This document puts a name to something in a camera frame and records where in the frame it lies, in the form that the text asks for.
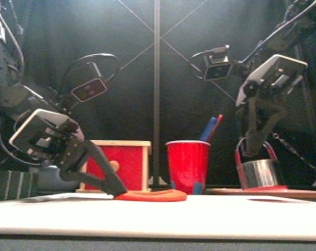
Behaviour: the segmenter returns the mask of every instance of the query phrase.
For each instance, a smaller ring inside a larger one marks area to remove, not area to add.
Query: cable
[[[287,21],[266,38],[266,40],[256,46],[254,51],[248,54],[248,56],[240,61],[240,64],[244,64],[250,58],[258,53],[258,51],[263,48],[263,46],[271,41],[271,39],[275,37],[276,33],[286,28],[287,26],[293,25],[303,16],[305,14],[313,9],[316,6],[316,0],[314,2],[309,5],[309,7],[290,20]]]
[[[14,47],[17,49],[17,54],[18,54],[18,59],[19,59],[19,70],[18,70],[18,82],[14,84],[14,85],[19,85],[22,83],[22,79],[23,79],[23,76],[25,76],[25,59],[23,59],[23,53],[22,53],[22,50],[21,50],[21,47],[18,45],[18,42],[15,40],[15,37],[14,37],[14,34],[13,32],[10,31],[6,23],[5,23],[5,20],[2,18],[2,15],[0,13],[0,21],[7,31],[7,34],[10,36],[10,39],[13,41],[13,44],[14,44]]]

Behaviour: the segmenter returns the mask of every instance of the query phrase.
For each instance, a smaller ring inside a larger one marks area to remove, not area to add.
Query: red cup
[[[211,144],[199,140],[165,143],[171,188],[201,194],[205,185]]]

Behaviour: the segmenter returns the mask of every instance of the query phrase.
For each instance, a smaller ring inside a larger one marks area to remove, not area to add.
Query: black curtain
[[[76,59],[93,53],[116,55],[122,68],[118,76],[104,94],[74,107],[72,117],[86,139],[153,141],[156,1],[13,2],[18,17],[27,15],[22,47],[26,85],[46,95],[42,89],[60,89],[64,72]],[[168,181],[164,143],[197,139],[211,116],[223,114],[212,140],[207,184],[236,186],[234,99],[240,78],[230,75],[204,82],[193,76],[187,60],[224,45],[230,46],[230,57],[242,60],[283,20],[286,4],[282,0],[159,3],[159,174]],[[302,45],[307,81],[287,97],[287,117],[275,132],[316,166],[316,34]],[[101,74],[110,75],[106,65]],[[286,183],[311,184],[316,173],[274,138],[268,142],[282,162]]]

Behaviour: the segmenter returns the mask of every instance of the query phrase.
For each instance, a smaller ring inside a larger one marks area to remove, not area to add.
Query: red box
[[[129,140],[92,140],[92,143],[100,147],[112,168],[114,169],[116,166],[118,167],[116,173],[128,190],[147,191],[151,142]],[[82,172],[102,178],[101,169],[92,158],[88,159],[82,167]],[[98,191],[98,189],[81,183],[78,191]]]

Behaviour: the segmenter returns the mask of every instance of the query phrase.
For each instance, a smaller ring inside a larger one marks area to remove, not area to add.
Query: table surface
[[[0,234],[316,241],[316,202],[250,195],[132,202],[64,193],[0,202]]]

